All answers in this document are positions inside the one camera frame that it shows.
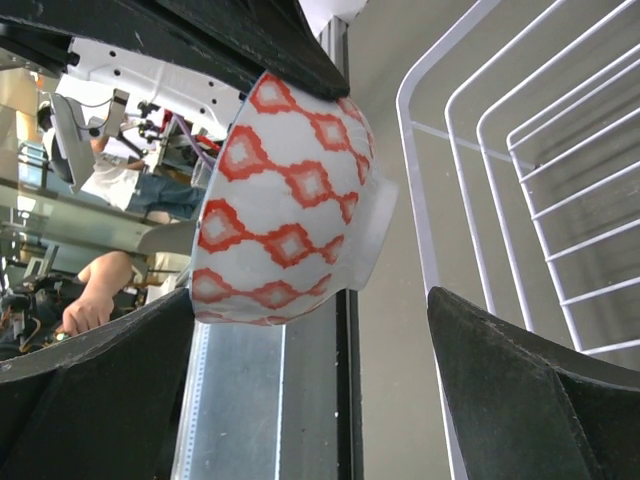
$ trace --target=purple cable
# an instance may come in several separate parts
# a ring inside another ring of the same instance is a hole
[[[174,113],[173,116],[175,117],[176,122],[178,122],[178,125],[180,126],[184,134],[187,136],[187,139],[189,140],[193,151],[196,152],[196,155],[198,155],[198,158],[202,159],[202,161],[206,163],[209,168],[211,168],[211,170],[213,170],[215,160],[202,151],[202,148],[200,148],[200,145],[198,145],[196,139],[191,135],[189,127],[187,126],[187,122],[185,122],[184,118],[182,118],[180,115]]]

